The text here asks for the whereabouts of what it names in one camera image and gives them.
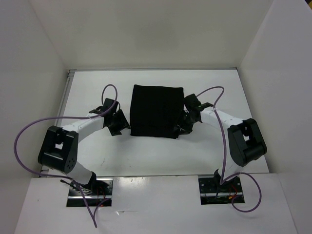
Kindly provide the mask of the black skirt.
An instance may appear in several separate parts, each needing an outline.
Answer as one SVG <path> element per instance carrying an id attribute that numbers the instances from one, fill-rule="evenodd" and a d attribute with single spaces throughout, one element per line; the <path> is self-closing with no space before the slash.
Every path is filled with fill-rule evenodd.
<path id="1" fill-rule="evenodd" d="M 176 139 L 177 123 L 183 111 L 182 87 L 135 84 L 130 105 L 131 136 Z"/>

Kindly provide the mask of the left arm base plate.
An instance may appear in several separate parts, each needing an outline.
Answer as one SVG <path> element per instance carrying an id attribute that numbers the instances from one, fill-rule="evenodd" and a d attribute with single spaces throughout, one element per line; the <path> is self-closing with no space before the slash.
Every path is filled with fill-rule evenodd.
<path id="1" fill-rule="evenodd" d="M 82 194 L 85 196 L 85 200 L 90 207 L 111 207 L 112 206 L 112 192 L 113 192 L 113 178 L 100 178 L 99 188 L 96 188 L 94 192 L 83 188 L 81 186 L 82 193 L 76 187 L 74 183 L 70 183 L 69 192 L 67 197 L 66 207 L 85 207 Z"/>

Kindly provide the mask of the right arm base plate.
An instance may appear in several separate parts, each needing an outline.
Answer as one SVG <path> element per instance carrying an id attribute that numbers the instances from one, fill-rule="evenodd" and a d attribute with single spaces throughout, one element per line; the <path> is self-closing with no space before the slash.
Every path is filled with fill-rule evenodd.
<path id="1" fill-rule="evenodd" d="M 212 175 L 199 176 L 198 184 L 201 205 L 231 204 L 232 199 L 234 203 L 245 203 L 238 177 L 219 185 Z"/>

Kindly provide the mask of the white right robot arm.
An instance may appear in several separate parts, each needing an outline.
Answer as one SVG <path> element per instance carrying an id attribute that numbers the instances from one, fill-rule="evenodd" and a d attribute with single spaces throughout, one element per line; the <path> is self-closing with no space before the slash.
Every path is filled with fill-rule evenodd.
<path id="1" fill-rule="evenodd" d="M 267 146 L 253 118 L 233 117 L 214 107 L 196 108 L 183 112 L 178 122 L 181 134 L 189 134 L 197 122 L 210 125 L 221 131 L 223 142 L 222 166 L 216 170 L 214 187 L 226 191 L 232 178 L 238 176 L 242 168 L 267 153 Z"/>

